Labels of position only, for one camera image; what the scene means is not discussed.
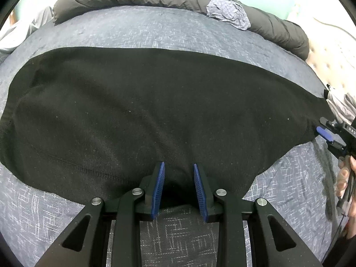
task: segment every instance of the gray comforter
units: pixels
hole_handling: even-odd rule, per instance
[[[76,46],[202,52],[257,65],[318,97],[324,90],[304,61],[255,33],[186,10],[123,6],[88,12],[56,26],[48,22],[25,40],[0,65],[0,114],[9,84],[26,61],[51,49]],[[244,197],[268,199],[319,259],[337,223],[337,160],[326,148],[320,137],[294,147],[256,177]],[[0,165],[0,232],[24,267],[35,265],[82,207],[24,185]],[[143,266],[213,267],[217,238],[218,226],[204,224],[198,210],[161,210],[158,220],[141,224]]]
[[[55,21],[61,23],[85,12],[121,5],[156,6],[178,8],[207,14],[207,5],[211,0],[58,0],[54,5]],[[303,60],[309,54],[309,40],[300,26],[279,19],[275,15],[257,8],[241,4],[244,15],[250,21],[249,31],[261,35]]]

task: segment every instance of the hand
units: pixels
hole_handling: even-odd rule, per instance
[[[345,161],[349,160],[351,170],[347,168],[348,164],[345,164]],[[339,160],[339,174],[336,178],[336,196],[342,197],[344,195],[345,189],[348,185],[348,177],[350,175],[350,171],[356,173],[356,160],[353,157],[346,156],[344,160]],[[348,226],[347,226],[347,235],[346,238],[350,239],[356,235],[356,200],[351,199],[351,206],[348,212]]]

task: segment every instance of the upholstered headboard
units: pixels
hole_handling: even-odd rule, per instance
[[[288,20],[309,38],[306,60],[319,79],[342,93],[356,95],[356,26],[338,0],[305,0]]]

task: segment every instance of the black fabric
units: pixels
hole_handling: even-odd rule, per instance
[[[164,191],[196,202],[193,163],[242,197],[256,175],[333,114],[295,83],[213,55],[62,48],[16,74],[0,160],[22,182],[87,203],[137,187],[166,162]]]
[[[339,237],[338,240],[335,242],[335,245],[331,249],[330,253],[325,258],[323,262],[323,266],[324,267],[335,267],[335,266],[354,267],[355,260],[356,260],[355,241],[356,241],[355,238],[346,239],[346,237],[344,236]]]
[[[327,99],[329,96],[329,90],[324,89],[324,98]]]

